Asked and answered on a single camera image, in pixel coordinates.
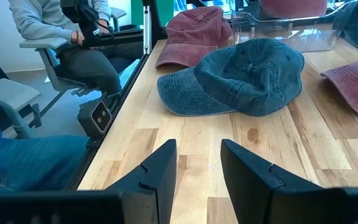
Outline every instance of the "wood grain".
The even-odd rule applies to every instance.
[[[178,151],[171,223],[237,223],[220,161],[225,138],[323,187],[358,186],[358,115],[319,75],[357,61],[357,49],[340,40],[334,50],[305,54],[301,94],[275,113],[191,118],[158,97],[158,77],[180,69],[155,68],[164,45],[155,46],[79,190],[105,189],[171,138]]]

